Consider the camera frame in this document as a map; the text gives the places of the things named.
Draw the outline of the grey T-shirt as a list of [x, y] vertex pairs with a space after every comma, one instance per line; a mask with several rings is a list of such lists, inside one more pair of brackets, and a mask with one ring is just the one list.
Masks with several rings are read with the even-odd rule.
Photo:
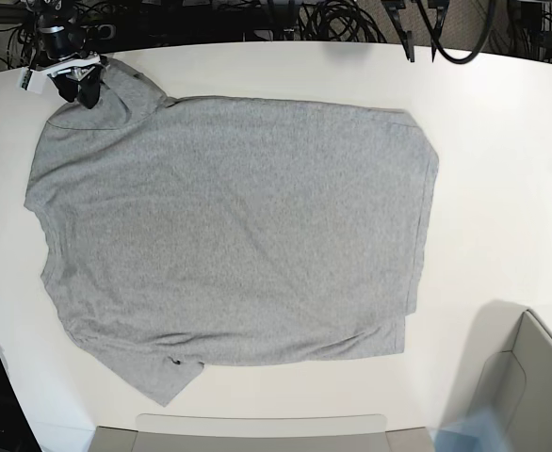
[[404, 111], [175, 99], [113, 60], [44, 125], [24, 205], [66, 334], [167, 405], [207, 365], [400, 353], [438, 164]]

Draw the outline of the grey plastic bin front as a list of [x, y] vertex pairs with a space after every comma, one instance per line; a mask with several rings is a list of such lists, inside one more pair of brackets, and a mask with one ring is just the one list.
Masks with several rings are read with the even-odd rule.
[[217, 418], [141, 414], [134, 429], [96, 429], [91, 451], [433, 451], [425, 428], [388, 431], [380, 414]]

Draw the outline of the grey plastic bin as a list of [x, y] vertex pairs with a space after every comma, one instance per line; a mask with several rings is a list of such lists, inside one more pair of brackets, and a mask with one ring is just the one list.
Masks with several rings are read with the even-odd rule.
[[534, 312], [522, 314], [511, 349], [486, 361], [468, 414], [481, 409], [496, 416], [498, 451], [552, 451], [552, 332]]
[[91, 451], [433, 451], [425, 428], [388, 431], [380, 414], [217, 418], [141, 414], [134, 429], [96, 429]]

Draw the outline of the grey plastic bin right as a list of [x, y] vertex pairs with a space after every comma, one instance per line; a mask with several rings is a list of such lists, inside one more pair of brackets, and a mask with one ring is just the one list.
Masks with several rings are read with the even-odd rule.
[[481, 409], [496, 416], [498, 451], [552, 451], [552, 332], [534, 312], [522, 314], [511, 349], [486, 361], [468, 414]]

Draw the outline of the blue cloth in corner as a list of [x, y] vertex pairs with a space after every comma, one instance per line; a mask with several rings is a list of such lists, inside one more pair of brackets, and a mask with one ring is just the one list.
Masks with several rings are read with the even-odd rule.
[[458, 422], [433, 429], [430, 436], [437, 452], [487, 452], [503, 448], [501, 430], [490, 409], [472, 412]]

